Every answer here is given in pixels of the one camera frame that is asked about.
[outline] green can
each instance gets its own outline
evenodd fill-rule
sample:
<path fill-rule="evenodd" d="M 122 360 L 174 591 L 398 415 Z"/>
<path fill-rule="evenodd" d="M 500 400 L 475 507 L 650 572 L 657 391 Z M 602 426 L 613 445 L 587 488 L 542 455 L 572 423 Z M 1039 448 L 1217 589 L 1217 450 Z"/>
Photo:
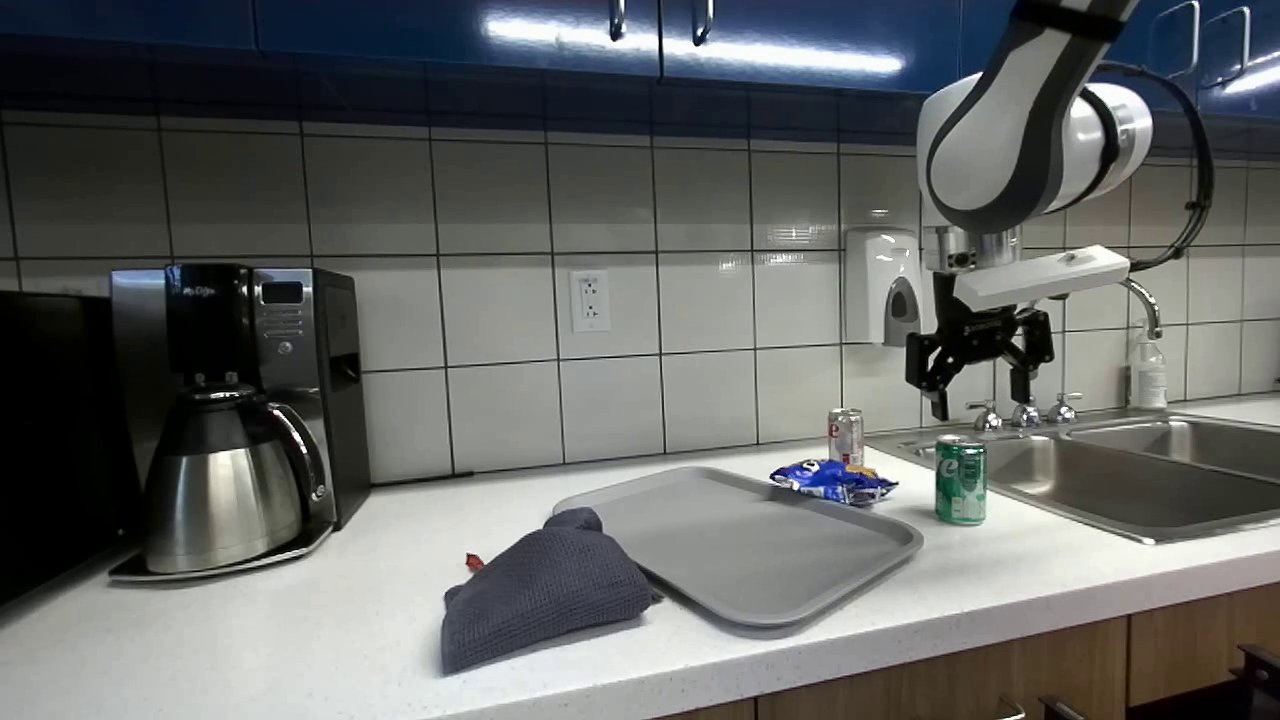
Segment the green can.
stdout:
<path fill-rule="evenodd" d="M 988 448 L 967 436 L 937 439 L 937 518 L 984 523 L 988 518 Z"/>

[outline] electrical outlet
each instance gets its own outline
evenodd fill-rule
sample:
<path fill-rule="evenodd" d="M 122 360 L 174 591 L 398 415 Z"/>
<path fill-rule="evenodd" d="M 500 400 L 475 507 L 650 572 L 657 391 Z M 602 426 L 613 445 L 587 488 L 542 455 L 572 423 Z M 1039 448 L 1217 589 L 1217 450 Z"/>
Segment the electrical outlet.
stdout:
<path fill-rule="evenodd" d="M 608 333 L 608 272 L 572 272 L 572 333 Z"/>

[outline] coffee maker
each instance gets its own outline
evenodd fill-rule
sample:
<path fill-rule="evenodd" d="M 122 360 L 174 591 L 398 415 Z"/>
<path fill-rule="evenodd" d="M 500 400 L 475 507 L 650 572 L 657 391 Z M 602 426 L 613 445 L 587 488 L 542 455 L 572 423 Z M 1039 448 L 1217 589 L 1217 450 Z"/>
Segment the coffee maker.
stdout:
<path fill-rule="evenodd" d="M 111 320 L 131 455 L 147 471 L 137 575 L 297 560 L 353 518 L 367 439 L 348 277 L 122 266 Z"/>

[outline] stainless steel carafe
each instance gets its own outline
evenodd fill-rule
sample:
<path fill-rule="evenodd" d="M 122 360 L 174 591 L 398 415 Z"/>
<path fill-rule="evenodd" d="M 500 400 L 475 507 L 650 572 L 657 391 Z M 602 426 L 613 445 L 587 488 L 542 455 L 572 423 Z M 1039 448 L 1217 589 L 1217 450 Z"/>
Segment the stainless steel carafe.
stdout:
<path fill-rule="evenodd" d="M 147 471 L 147 572 L 186 575 L 269 556 L 324 504 L 324 464 L 286 404 L 253 389 L 170 404 Z"/>

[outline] carafe handle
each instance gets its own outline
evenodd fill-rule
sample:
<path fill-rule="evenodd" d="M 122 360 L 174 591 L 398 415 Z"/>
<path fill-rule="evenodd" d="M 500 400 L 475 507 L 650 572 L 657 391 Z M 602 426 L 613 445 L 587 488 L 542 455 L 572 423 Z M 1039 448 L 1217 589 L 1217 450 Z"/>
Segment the carafe handle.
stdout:
<path fill-rule="evenodd" d="M 318 445 L 306 432 L 306 423 L 297 415 L 297 407 L 269 400 L 269 415 L 276 415 L 276 423 L 286 436 L 286 458 L 290 458 L 290 471 L 300 477 L 300 496 L 306 504 L 306 518 L 316 518 L 316 510 L 324 507 L 324 488 L 329 488 Z"/>

